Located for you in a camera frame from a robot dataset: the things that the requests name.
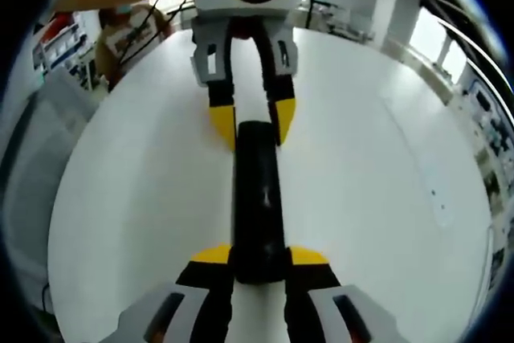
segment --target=desk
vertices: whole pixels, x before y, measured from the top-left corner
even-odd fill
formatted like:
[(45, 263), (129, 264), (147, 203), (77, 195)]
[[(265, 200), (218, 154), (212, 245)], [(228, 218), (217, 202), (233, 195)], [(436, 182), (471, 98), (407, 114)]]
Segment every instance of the desk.
[[(390, 310), (411, 342), (454, 342), (479, 291), (491, 218), (472, 151), (408, 67), (314, 31), (295, 40), (296, 118), (278, 152), (287, 243), (324, 252), (340, 282)], [(48, 245), (67, 343), (107, 336), (192, 254), (230, 242), (233, 158), (210, 127), (193, 51), (182, 31), (144, 58), (71, 155)], [(269, 120), (253, 43), (234, 41), (232, 63), (238, 119)], [(283, 284), (236, 284), (226, 341), (288, 342), (284, 301)]]

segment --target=white table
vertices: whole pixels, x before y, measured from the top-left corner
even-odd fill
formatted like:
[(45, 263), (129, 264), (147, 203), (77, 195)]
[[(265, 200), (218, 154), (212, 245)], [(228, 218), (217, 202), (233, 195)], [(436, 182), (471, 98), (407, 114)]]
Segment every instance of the white table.
[[(329, 35), (295, 37), (296, 117), (278, 155), (288, 243), (324, 252), (340, 282), (389, 309), (411, 342), (455, 341), (491, 218), (472, 151), (409, 68)], [(233, 158), (210, 127), (193, 50), (180, 32), (141, 61), (71, 155), (48, 245), (68, 343), (107, 336), (192, 254), (230, 242)], [(253, 43), (234, 41), (232, 60), (238, 119), (269, 120)], [(236, 284), (226, 341), (287, 342), (284, 301), (283, 284)]]

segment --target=yellow fingertip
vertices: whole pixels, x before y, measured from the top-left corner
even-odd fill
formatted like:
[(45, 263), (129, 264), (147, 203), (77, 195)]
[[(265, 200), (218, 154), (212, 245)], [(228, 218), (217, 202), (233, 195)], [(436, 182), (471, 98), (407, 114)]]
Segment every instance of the yellow fingertip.
[(280, 144), (282, 145), (286, 141), (292, 119), (295, 116), (296, 100), (294, 98), (279, 100), (275, 103), (275, 106), (279, 119)]
[(210, 121), (230, 150), (235, 151), (235, 111), (234, 106), (209, 108)]
[(321, 253), (302, 247), (290, 247), (293, 265), (328, 264)]
[(227, 264), (230, 254), (230, 245), (221, 244), (216, 248), (205, 249), (193, 256), (191, 261), (197, 263), (218, 263)]

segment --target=cable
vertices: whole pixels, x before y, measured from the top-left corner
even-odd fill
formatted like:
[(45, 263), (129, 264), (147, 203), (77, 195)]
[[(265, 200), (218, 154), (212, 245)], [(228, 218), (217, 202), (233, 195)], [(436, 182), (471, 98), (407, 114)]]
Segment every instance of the cable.
[(132, 46), (132, 44), (134, 43), (136, 38), (145, 29), (145, 24), (148, 22), (148, 19), (150, 19), (150, 17), (152, 16), (153, 12), (155, 11), (155, 7), (157, 5), (157, 2), (159, 2), (159, 0), (156, 0), (155, 3), (152, 5), (152, 8), (150, 8), (150, 10), (148, 11), (148, 14), (146, 15), (146, 17), (143, 20), (143, 22), (138, 27), (134, 28), (132, 30), (132, 32), (129, 34), (130, 39), (127, 42), (127, 45), (125, 46), (125, 49), (123, 50), (123, 54), (121, 54), (121, 57), (118, 60), (118, 67), (120, 67), (121, 64), (123, 63), (123, 59), (127, 55), (127, 51), (129, 51), (129, 48)]
[(125, 46), (125, 49), (123, 50), (123, 54), (121, 54), (120, 59), (118, 60), (118, 67), (121, 67), (122, 63), (124, 63), (124, 58), (127, 55), (127, 51), (129, 51), (129, 48), (132, 46), (134, 41), (137, 39), (137, 37), (141, 34), (141, 32), (145, 29), (145, 24), (148, 22), (148, 19), (150, 19), (150, 16), (152, 16), (153, 12), (155, 11), (155, 7), (157, 6), (157, 3), (159, 0), (155, 0), (155, 3), (152, 5), (152, 8), (150, 8), (148, 14), (145, 17), (145, 20), (139, 25), (139, 27), (135, 28), (130, 36), (130, 40), (127, 42), (127, 45)]
[(142, 52), (157, 36), (159, 36), (159, 34), (165, 29), (166, 26), (168, 26), (168, 24), (170, 24), (172, 21), (173, 21), (173, 18), (175, 18), (175, 16), (180, 12), (182, 11), (182, 7), (184, 6), (184, 4), (186, 4), (187, 0), (183, 0), (182, 3), (180, 3), (180, 6), (171, 13), (171, 15), (169, 16), (169, 18), (166, 20), (165, 24), (163, 27), (161, 27), (159, 30), (157, 30), (157, 32), (152, 36), (152, 38), (150, 38), (150, 40), (148, 42), (146, 42), (142, 47), (139, 48), (139, 50), (137, 50), (136, 52), (134, 52), (132, 55), (130, 55), (127, 59), (125, 59), (123, 62), (119, 62), (119, 67), (123, 66), (124, 64), (126, 64), (129, 60), (131, 60), (132, 58), (134, 58), (137, 54), (139, 54), (140, 52)]
[(45, 302), (45, 293), (47, 290), (50, 289), (50, 283), (46, 283), (43, 287), (43, 290), (41, 290), (41, 303), (43, 304), (43, 311), (47, 312), (47, 303)]

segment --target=black cylindrical object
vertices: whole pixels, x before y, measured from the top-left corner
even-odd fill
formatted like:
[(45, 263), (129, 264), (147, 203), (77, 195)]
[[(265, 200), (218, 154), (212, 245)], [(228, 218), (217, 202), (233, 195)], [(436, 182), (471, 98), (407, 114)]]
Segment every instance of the black cylindrical object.
[(234, 189), (235, 278), (244, 284), (283, 280), (287, 252), (272, 124), (239, 125)]

